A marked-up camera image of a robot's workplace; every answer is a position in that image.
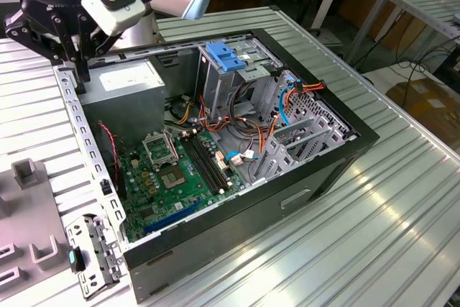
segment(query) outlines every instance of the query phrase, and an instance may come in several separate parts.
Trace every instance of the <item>table leg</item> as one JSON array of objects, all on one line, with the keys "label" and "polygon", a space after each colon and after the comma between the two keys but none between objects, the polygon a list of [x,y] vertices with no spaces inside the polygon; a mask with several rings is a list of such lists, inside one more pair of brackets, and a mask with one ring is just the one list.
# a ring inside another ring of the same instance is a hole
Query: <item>table leg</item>
[{"label": "table leg", "polygon": [[319,7],[318,13],[316,14],[315,20],[311,25],[311,29],[319,29],[323,24],[324,18],[328,14],[329,8],[331,7],[333,0],[323,0]]},{"label": "table leg", "polygon": [[361,46],[362,41],[366,37],[366,34],[371,28],[372,23],[374,23],[374,20],[377,18],[377,15],[380,13],[380,9],[382,8],[384,3],[385,0],[377,0],[375,2],[374,7],[372,7],[371,12],[369,13],[363,25],[359,29],[358,34],[356,34],[356,37],[354,38],[353,43],[351,44],[349,54],[346,56],[345,59],[345,61],[348,64],[351,64],[352,59],[358,53],[359,46]]},{"label": "table leg", "polygon": [[391,24],[397,19],[397,17],[401,13],[401,8],[400,7],[395,7],[391,15],[388,17],[387,21],[385,24],[383,24],[383,27],[379,31],[379,34],[375,37],[375,42],[380,40],[385,34],[387,34],[388,30],[390,30]]}]

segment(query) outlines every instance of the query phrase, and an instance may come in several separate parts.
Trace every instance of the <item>red wire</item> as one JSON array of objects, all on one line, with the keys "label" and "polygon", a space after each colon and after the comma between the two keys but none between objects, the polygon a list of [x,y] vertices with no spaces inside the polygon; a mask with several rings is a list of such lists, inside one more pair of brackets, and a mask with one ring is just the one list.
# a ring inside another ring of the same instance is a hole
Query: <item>red wire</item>
[{"label": "red wire", "polygon": [[116,164],[116,148],[115,148],[114,136],[112,135],[112,133],[110,132],[110,130],[107,128],[106,125],[102,124],[101,122],[99,122],[98,125],[107,132],[107,134],[109,135],[110,141],[112,143],[112,149],[114,151],[114,162],[115,162],[115,182],[116,184],[118,184],[118,166]]}]

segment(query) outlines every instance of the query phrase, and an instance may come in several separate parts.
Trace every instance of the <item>wire bundle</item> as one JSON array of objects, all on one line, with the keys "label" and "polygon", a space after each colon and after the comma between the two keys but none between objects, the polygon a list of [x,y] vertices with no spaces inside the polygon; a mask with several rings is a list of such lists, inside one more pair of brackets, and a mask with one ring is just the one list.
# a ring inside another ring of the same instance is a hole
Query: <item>wire bundle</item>
[{"label": "wire bundle", "polygon": [[[321,90],[321,89],[324,89],[324,85],[322,84],[322,82],[317,83],[317,84],[310,84],[310,85],[307,84],[307,85],[303,85],[302,93],[306,93],[306,92],[309,92],[309,91],[315,91],[315,90]],[[291,95],[293,93],[298,94],[298,90],[296,88],[294,88],[294,86],[289,85],[289,86],[286,86],[281,91],[281,94],[280,94],[280,107],[279,107],[280,108],[280,116],[281,116],[281,119],[284,121],[284,123],[287,124],[287,125],[289,124],[289,120],[286,117],[285,112],[289,108],[289,100],[290,100],[290,97],[291,97]]]},{"label": "wire bundle", "polygon": [[110,130],[107,128],[106,125],[104,125],[103,123],[99,122],[98,125],[107,133],[107,135],[109,136],[109,139],[110,139],[110,143],[112,145],[112,150],[113,150],[113,154],[114,154],[114,165],[115,165],[115,182],[118,183],[118,165],[116,164],[116,147],[115,147],[115,139],[114,139],[114,136],[112,134],[112,132],[110,132]]},{"label": "wire bundle", "polygon": [[181,120],[179,120],[178,122],[176,122],[177,125],[182,125],[184,124],[187,119],[188,119],[188,114],[190,112],[190,107],[192,106],[193,104],[189,101],[187,101],[187,108],[185,108],[185,113],[184,113],[184,116],[182,117]]}]

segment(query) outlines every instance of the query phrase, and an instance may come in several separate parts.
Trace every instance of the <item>green circuit board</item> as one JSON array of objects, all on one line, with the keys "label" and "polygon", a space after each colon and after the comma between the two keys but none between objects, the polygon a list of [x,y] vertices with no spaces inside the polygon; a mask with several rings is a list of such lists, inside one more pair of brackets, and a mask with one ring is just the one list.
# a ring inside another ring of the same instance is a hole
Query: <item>green circuit board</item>
[{"label": "green circuit board", "polygon": [[[200,132],[198,139],[213,152],[219,150],[208,132]],[[223,194],[213,196],[179,138],[172,138],[172,143],[179,157],[177,165],[166,164],[157,171],[152,167],[142,144],[119,156],[126,185],[126,198],[121,198],[121,203],[126,212],[124,225],[130,242],[144,237],[146,228],[150,229],[149,226],[157,222],[167,221],[174,215],[180,217],[184,212],[189,214],[202,210],[244,189],[244,183],[236,171],[228,168],[229,174],[222,174],[231,186]],[[161,143],[157,146],[158,150],[148,146],[154,159],[155,155],[165,155],[165,147]]]}]

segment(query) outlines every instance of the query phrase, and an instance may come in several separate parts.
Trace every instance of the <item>metal slotted table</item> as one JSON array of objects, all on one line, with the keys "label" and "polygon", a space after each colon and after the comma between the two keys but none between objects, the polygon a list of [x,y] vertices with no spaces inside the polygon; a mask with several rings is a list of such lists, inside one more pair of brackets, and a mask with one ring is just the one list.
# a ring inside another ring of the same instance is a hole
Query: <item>metal slotted table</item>
[{"label": "metal slotted table", "polygon": [[374,20],[387,1],[396,5],[396,9],[388,17],[380,33],[375,38],[376,41],[391,28],[401,11],[412,14],[432,28],[432,34],[426,39],[427,45],[421,45],[421,47],[426,47],[426,49],[428,49],[428,44],[433,39],[433,34],[436,34],[436,32],[445,35],[448,39],[460,35],[460,25],[453,20],[454,15],[460,12],[460,0],[377,0],[351,45],[350,52],[346,57],[348,63],[352,61],[358,52],[358,48],[369,32],[372,23],[374,23]]},{"label": "metal slotted table", "polygon": [[[460,157],[269,8],[160,22],[167,41],[266,29],[380,136],[332,191],[142,306],[442,306],[460,284]],[[0,168],[46,164],[64,225],[91,212],[89,173],[46,59],[0,41]],[[127,283],[85,303],[66,270],[7,306],[131,306]]]}]

